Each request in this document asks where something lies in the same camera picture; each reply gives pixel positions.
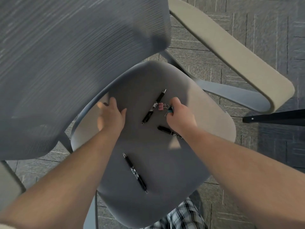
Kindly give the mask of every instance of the gray chair seat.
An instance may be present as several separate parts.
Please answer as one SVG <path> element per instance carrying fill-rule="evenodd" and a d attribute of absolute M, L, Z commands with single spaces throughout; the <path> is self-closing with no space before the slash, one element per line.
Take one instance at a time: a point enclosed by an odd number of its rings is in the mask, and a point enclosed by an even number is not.
<path fill-rule="evenodd" d="M 155 109 L 151 119 L 141 125 L 164 89 L 162 102 L 168 104 L 177 96 L 191 108 L 199 127 L 235 141 L 236 129 L 229 114 L 179 69 L 165 62 L 148 61 L 125 72 L 102 100 L 114 96 L 118 108 L 128 110 L 125 127 L 98 192 L 113 216 L 127 227 L 140 228 L 158 221 L 209 177 L 206 167 L 183 139 L 157 129 L 158 125 L 168 127 L 166 111 Z M 98 113 L 94 105 L 76 126 L 71 137 L 74 150 L 98 132 Z M 146 182 L 147 194 L 130 171 L 123 153 Z"/>

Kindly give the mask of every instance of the retractable pen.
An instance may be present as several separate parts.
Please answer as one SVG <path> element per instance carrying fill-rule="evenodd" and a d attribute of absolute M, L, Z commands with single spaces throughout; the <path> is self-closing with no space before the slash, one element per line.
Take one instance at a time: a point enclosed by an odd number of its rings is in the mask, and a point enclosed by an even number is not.
<path fill-rule="evenodd" d="M 158 126 L 158 130 L 161 130 L 161 131 L 163 131 L 163 132 L 165 132 L 165 133 L 167 133 L 167 134 L 170 134 L 170 135 L 173 135 L 173 136 L 175 136 L 175 137 L 178 137 L 178 138 L 181 138 L 181 139 L 183 139 L 179 134 L 177 134 L 177 133 L 174 133 L 173 131 L 171 131 L 169 128 L 166 128 L 166 127 L 163 127 L 163 126 Z"/>
<path fill-rule="evenodd" d="M 164 96 L 166 89 L 159 95 L 158 99 L 155 101 L 155 103 L 153 104 L 153 106 L 151 107 L 151 109 L 149 110 L 149 112 L 146 114 L 146 116 L 144 117 L 144 119 L 142 120 L 142 124 L 146 123 L 150 117 L 153 114 L 153 110 L 155 107 L 157 107 L 157 105 L 160 103 L 162 97 Z"/>
<path fill-rule="evenodd" d="M 134 165 L 132 164 L 132 162 L 130 161 L 130 159 L 126 156 L 125 153 L 123 153 L 123 156 L 126 160 L 126 162 L 128 163 L 130 169 L 132 170 L 132 173 L 135 175 L 135 177 L 137 178 L 140 186 L 142 187 L 142 189 L 147 193 L 147 188 L 146 188 L 146 184 L 143 181 L 142 177 L 137 173 L 137 171 L 134 168 Z"/>

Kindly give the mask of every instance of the plaid fabric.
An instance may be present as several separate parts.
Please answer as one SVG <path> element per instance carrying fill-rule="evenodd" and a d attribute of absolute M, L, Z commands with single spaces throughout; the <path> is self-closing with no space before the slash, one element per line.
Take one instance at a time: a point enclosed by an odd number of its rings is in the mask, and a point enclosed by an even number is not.
<path fill-rule="evenodd" d="M 166 217 L 145 229 L 208 229 L 208 227 L 188 197 Z"/>

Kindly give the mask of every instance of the floor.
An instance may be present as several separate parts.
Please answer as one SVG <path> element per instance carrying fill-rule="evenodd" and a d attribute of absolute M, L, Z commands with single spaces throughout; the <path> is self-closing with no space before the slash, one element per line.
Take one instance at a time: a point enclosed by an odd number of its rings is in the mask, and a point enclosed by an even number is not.
<path fill-rule="evenodd" d="M 295 96 L 279 111 L 305 108 L 305 0 L 184 1 L 209 14 L 227 32 L 293 82 Z M 172 43 L 168 50 L 189 72 L 208 81 L 252 89 L 173 17 L 171 21 Z M 149 59 L 163 60 L 159 54 Z M 222 98 L 212 97 L 232 116 L 237 128 L 237 144 L 305 172 L 304 128 L 242 123 L 243 116 L 255 113 Z M 58 144 L 44 157 L 9 161 L 9 164 L 23 184 L 30 187 L 67 155 L 65 148 Z M 198 207 L 203 208 L 204 219 L 211 229 L 255 228 L 213 177 L 200 186 L 193 199 Z M 98 201 L 98 222 L 99 228 L 125 228 L 113 219 L 101 199 Z"/>

